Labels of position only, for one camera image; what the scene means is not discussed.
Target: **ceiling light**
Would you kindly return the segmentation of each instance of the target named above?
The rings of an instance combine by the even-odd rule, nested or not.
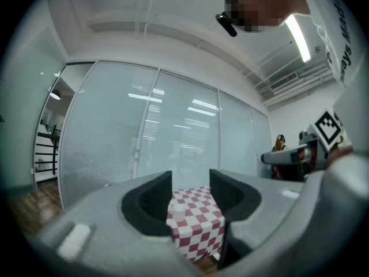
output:
[[[152,92],[157,93],[158,95],[164,95],[164,93],[165,93],[165,91],[160,90],[160,89],[156,89],[156,88],[154,88],[154,90]]]
[[[193,111],[193,112],[197,112],[197,113],[201,113],[201,114],[205,114],[205,115],[209,115],[209,116],[215,116],[215,113],[210,113],[210,112],[207,112],[207,111],[202,111],[202,110],[199,110],[197,108],[188,107],[187,109],[190,110],[190,111]]]
[[[128,93],[128,96],[130,98],[145,99],[145,100],[151,100],[152,102],[161,103],[161,99],[149,98],[148,96],[144,96],[144,95],[135,95],[133,93]]]
[[[304,35],[302,34],[300,26],[296,21],[296,18],[293,16],[293,14],[286,19],[286,24],[290,32],[292,33],[292,36],[295,39],[296,44],[298,45],[303,62],[309,61],[311,59],[309,49],[307,48]]]
[[[199,104],[200,106],[204,106],[204,107],[208,107],[208,108],[213,108],[214,110],[218,110],[217,106],[214,106],[213,104],[208,104],[208,103],[204,103],[200,100],[194,99],[192,101],[194,104]]]
[[[181,128],[188,128],[191,129],[191,127],[187,127],[187,126],[180,126],[180,125],[174,125],[175,127],[181,127]]]
[[[52,92],[50,93],[50,96],[53,99],[59,100],[61,97],[60,91],[58,91],[57,89],[53,89]]]

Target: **fluorescent light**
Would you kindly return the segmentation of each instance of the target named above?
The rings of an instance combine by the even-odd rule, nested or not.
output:
[[[200,106],[204,106],[204,107],[208,107],[208,108],[213,108],[214,110],[218,110],[217,106],[214,106],[213,104],[208,104],[208,103],[204,103],[200,100],[194,99],[192,101],[194,104],[199,104]]]
[[[135,94],[133,94],[133,93],[128,93],[128,96],[129,96],[130,98],[146,99],[146,100],[151,100],[152,102],[158,102],[158,103],[161,103],[161,99],[149,98],[148,96],[144,96],[144,95],[135,95]]]
[[[157,93],[158,95],[163,95],[165,93],[165,91],[160,90],[160,89],[156,89],[156,88],[154,88],[154,90],[152,92]]]
[[[187,126],[180,126],[180,125],[174,125],[175,127],[181,127],[181,128],[188,128],[191,129],[191,127],[187,127]]]
[[[290,32],[292,33],[292,36],[295,39],[296,44],[298,45],[303,62],[309,61],[311,59],[309,49],[307,48],[304,35],[302,34],[300,26],[296,21],[296,18],[293,16],[293,14],[286,19],[286,24]]]
[[[193,111],[193,112],[197,112],[197,113],[201,113],[201,114],[205,114],[205,115],[209,115],[209,116],[215,116],[215,113],[210,113],[210,112],[207,112],[207,111],[202,111],[202,110],[199,110],[197,108],[188,107],[187,109],[190,110],[190,111]]]
[[[56,100],[60,100],[60,97],[57,96],[56,94],[54,93],[50,93],[50,96],[53,98],[53,99],[56,99]]]
[[[189,124],[193,124],[193,125],[205,127],[205,128],[209,128],[210,126],[210,124],[207,122],[197,121],[197,120],[188,119],[188,118],[185,118],[185,123],[189,123]]]

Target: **checkered napkin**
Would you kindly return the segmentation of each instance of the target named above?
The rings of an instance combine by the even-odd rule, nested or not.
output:
[[[182,222],[172,219],[170,206],[183,204],[186,217]],[[216,205],[210,187],[173,191],[168,206],[167,225],[178,250],[190,261],[197,261],[220,251],[224,235],[224,217]]]

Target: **white t-shirt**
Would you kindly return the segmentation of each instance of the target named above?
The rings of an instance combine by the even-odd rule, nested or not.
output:
[[[369,152],[368,41],[343,0],[306,0],[330,54],[334,78],[346,88],[333,108],[357,152]]]
[[[360,73],[368,53],[364,32],[343,0],[306,1],[330,55],[333,76],[347,87]]]

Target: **red and white checkered cloth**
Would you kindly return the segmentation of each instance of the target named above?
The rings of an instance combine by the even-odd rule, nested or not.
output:
[[[172,219],[170,207],[183,204],[186,217],[182,222]],[[224,235],[224,217],[216,205],[210,187],[173,191],[168,206],[167,225],[178,250],[190,261],[209,257],[221,250]]]

